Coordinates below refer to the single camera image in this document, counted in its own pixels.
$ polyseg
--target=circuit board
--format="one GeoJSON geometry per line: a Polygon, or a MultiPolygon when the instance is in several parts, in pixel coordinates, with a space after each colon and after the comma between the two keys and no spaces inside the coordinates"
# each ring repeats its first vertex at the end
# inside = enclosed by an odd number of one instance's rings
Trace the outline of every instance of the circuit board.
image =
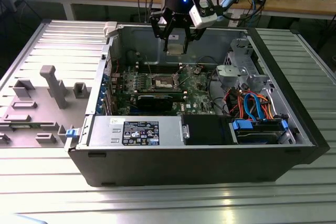
{"type": "Polygon", "coordinates": [[[140,73],[127,67],[114,87],[118,115],[181,115],[214,114],[207,94],[207,77],[197,66],[185,65],[176,73],[140,73]],[[139,97],[170,98],[173,104],[166,111],[143,111],[139,97]]]}

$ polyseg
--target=blue tab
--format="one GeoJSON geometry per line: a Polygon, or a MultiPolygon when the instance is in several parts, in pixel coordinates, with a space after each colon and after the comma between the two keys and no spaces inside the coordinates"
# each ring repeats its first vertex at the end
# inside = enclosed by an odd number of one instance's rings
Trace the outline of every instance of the blue tab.
{"type": "Polygon", "coordinates": [[[79,136],[79,129],[70,129],[65,133],[66,137],[76,137],[79,136]]]}
{"type": "Polygon", "coordinates": [[[239,125],[238,125],[237,121],[234,121],[234,122],[232,123],[232,126],[233,126],[233,129],[234,129],[234,130],[239,129],[239,125]]]}
{"type": "Polygon", "coordinates": [[[283,125],[283,127],[286,129],[288,129],[288,123],[285,120],[281,121],[281,124],[283,125]]]}
{"type": "Polygon", "coordinates": [[[233,122],[233,129],[242,129],[242,130],[252,130],[253,125],[252,122],[249,120],[236,120],[233,122]]]}

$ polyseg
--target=metal table surface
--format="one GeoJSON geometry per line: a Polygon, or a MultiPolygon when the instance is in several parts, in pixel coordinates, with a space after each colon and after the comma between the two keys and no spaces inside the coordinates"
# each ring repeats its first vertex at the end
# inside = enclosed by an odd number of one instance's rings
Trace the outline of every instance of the metal table surface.
{"type": "MultiPolygon", "coordinates": [[[[99,26],[102,23],[68,22],[64,23],[64,27],[83,26],[83,24],[99,26]]],[[[48,25],[39,28],[14,64],[18,64],[34,50],[37,40],[45,33],[45,29],[48,29],[48,25]]],[[[260,35],[268,36],[267,41],[273,41],[270,44],[266,43],[268,47],[272,47],[273,54],[278,49],[282,52],[295,51],[293,48],[289,50],[272,45],[278,43],[276,40],[279,38],[272,37],[277,36],[275,34],[267,34],[270,32],[271,30],[267,30],[265,34],[264,30],[260,30],[260,35]]],[[[287,69],[285,72],[295,66],[300,69],[302,61],[311,64],[306,69],[319,70],[318,67],[322,66],[317,58],[303,60],[303,56],[295,55],[301,54],[290,54],[292,65],[282,66],[283,69],[287,69]]],[[[280,59],[284,58],[277,56],[277,59],[281,62],[280,59]]],[[[295,71],[291,73],[297,77],[300,74],[307,74],[295,71]]],[[[319,78],[322,83],[330,86],[331,89],[328,91],[331,95],[335,94],[332,84],[322,76],[319,78]]],[[[8,76],[0,82],[1,87],[5,87],[6,79],[8,76]]],[[[297,87],[311,85],[308,82],[304,83],[305,80],[310,79],[293,77],[292,81],[296,81],[296,84],[291,85],[297,87]]],[[[323,86],[319,80],[313,82],[316,89],[323,86]]],[[[296,166],[274,183],[94,188],[87,185],[63,148],[1,148],[2,212],[16,212],[57,224],[74,221],[228,224],[336,222],[336,109],[331,107],[335,95],[323,98],[313,97],[314,94],[319,93],[311,93],[310,97],[306,94],[307,102],[305,102],[307,104],[311,101],[317,102],[319,107],[312,109],[317,114],[324,115],[324,123],[320,129],[323,130],[331,150],[311,165],[296,166]],[[327,114],[322,113],[325,109],[328,110],[327,114]]],[[[0,95],[1,98],[6,96],[2,91],[0,95]]],[[[6,105],[4,99],[1,105],[3,107],[6,105]]]]}

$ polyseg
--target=table leg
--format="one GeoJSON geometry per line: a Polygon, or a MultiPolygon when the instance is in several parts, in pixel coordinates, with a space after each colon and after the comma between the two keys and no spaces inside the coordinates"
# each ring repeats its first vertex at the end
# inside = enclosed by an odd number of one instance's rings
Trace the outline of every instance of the table leg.
{"type": "MultiPolygon", "coordinates": [[[[244,13],[244,9],[233,9],[231,18],[240,18],[240,16],[244,13]]],[[[239,21],[237,20],[230,20],[229,27],[237,27],[239,21]]]]}
{"type": "Polygon", "coordinates": [[[76,20],[75,11],[70,3],[62,3],[67,20],[76,20]]]}

